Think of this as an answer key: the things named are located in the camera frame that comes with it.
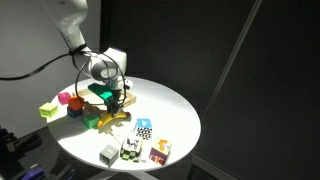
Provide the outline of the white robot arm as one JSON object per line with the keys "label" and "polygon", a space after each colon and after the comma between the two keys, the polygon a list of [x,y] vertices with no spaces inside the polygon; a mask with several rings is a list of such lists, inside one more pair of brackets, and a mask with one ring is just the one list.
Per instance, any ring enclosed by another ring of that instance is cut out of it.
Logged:
{"label": "white robot arm", "polygon": [[107,110],[115,116],[123,107],[120,91],[125,89],[124,74],[127,54],[121,50],[108,48],[104,53],[91,50],[82,35],[80,24],[88,13],[87,0],[40,0],[62,35],[74,63],[83,62],[84,73],[104,81],[111,89],[112,97],[105,100]]}

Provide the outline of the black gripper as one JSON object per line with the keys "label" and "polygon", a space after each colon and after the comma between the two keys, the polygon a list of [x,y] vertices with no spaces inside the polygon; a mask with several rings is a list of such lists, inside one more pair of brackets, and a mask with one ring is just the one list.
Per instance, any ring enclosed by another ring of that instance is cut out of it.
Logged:
{"label": "black gripper", "polygon": [[112,96],[108,98],[106,102],[107,114],[111,117],[116,116],[119,113],[119,110],[122,108],[120,102],[121,91],[120,90],[111,90]]}

